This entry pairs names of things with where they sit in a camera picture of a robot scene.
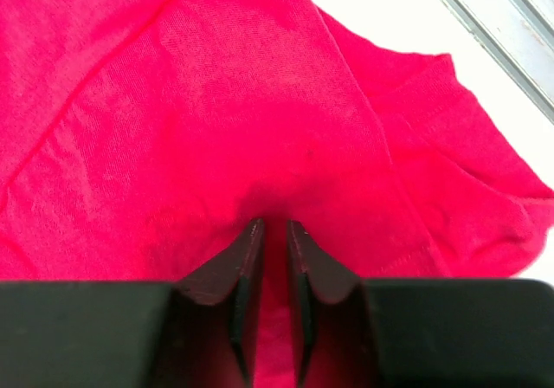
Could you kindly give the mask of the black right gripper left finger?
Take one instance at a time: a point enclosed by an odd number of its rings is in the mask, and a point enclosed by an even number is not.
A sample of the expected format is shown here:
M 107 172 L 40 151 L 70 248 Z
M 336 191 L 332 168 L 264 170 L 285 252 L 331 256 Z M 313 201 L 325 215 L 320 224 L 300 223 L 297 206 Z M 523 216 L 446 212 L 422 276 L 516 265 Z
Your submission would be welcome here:
M 251 386 L 264 235 L 176 282 L 3 282 L 2 386 Z

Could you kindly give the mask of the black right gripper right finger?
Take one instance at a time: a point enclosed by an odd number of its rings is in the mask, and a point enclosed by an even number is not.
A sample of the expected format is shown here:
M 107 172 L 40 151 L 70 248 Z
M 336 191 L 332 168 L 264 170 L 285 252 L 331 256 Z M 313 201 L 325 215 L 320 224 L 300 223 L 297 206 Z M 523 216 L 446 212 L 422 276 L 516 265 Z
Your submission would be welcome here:
M 287 226 L 299 387 L 550 387 L 553 289 L 363 278 Z

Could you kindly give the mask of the crimson red t-shirt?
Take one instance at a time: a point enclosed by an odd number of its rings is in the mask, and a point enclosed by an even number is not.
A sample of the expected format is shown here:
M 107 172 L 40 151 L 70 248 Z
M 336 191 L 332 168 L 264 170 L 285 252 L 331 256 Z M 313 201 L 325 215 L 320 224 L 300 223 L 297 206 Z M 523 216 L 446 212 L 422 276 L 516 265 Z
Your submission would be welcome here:
M 553 192 L 448 55 L 311 0 L 1 0 L 1 276 L 179 280 L 267 225 L 254 383 L 290 387 L 285 230 L 365 276 L 507 277 Z

